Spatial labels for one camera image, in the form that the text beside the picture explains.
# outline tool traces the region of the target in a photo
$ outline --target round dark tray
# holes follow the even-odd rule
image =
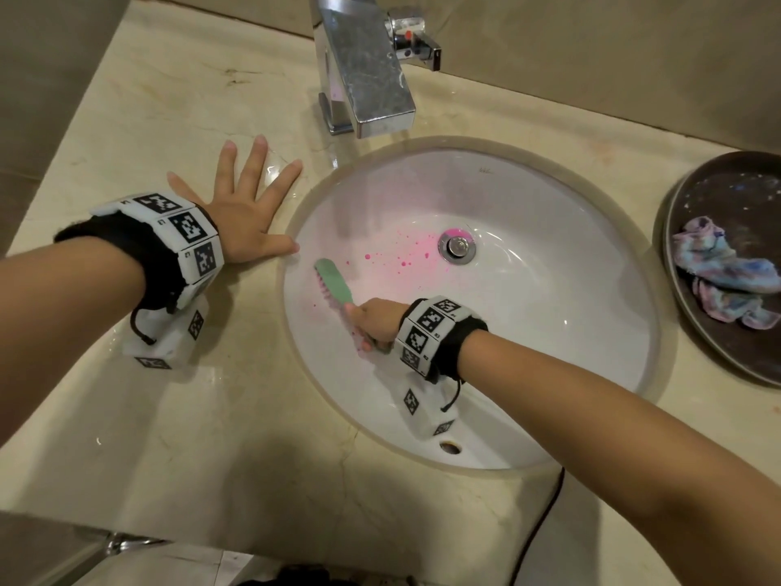
[[[710,318],[692,294],[692,276],[672,260],[672,235],[698,216],[721,226],[738,256],[769,259],[781,271],[781,156],[730,152],[696,168],[673,191],[663,234],[676,298],[697,331],[729,362],[781,387],[781,324],[757,331]],[[764,306],[781,313],[781,295],[767,296]]]

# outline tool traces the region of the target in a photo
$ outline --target person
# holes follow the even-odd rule
[[[210,203],[168,175],[178,195],[209,214],[226,262],[298,251],[292,238],[267,232],[301,161],[258,197],[267,150],[258,137],[234,184],[237,148],[226,142]],[[6,258],[0,280],[2,444],[87,348],[139,304],[149,280],[131,256],[90,236]],[[373,298],[346,308],[370,350],[368,337],[396,338],[409,305]],[[487,330],[470,332],[454,357],[465,382],[626,518],[682,584],[781,584],[781,488],[765,475],[609,380]]]

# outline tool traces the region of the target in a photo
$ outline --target faucet handle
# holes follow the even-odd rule
[[[425,19],[419,8],[391,8],[385,28],[399,61],[419,59],[432,72],[440,71],[442,47],[425,34]]]

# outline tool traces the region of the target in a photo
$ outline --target tie-dye cloth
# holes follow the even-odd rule
[[[781,291],[781,277],[767,259],[747,259],[727,243],[724,230],[705,216],[674,234],[673,260],[695,276],[692,291],[703,310],[724,323],[740,320],[752,329],[770,329],[781,315],[762,307],[761,295]]]

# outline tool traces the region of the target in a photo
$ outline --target sink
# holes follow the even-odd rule
[[[441,252],[454,230],[470,237],[466,263]],[[493,333],[627,390],[653,398],[669,378],[673,307],[648,241],[595,186],[529,152],[464,137],[385,147],[317,185],[288,234],[301,252],[280,263],[280,291],[309,376],[352,423],[418,459],[496,470],[550,456],[468,384],[449,430],[416,433],[403,398],[419,380],[397,357],[358,349],[319,287],[318,258],[334,260],[356,303],[445,295]]]

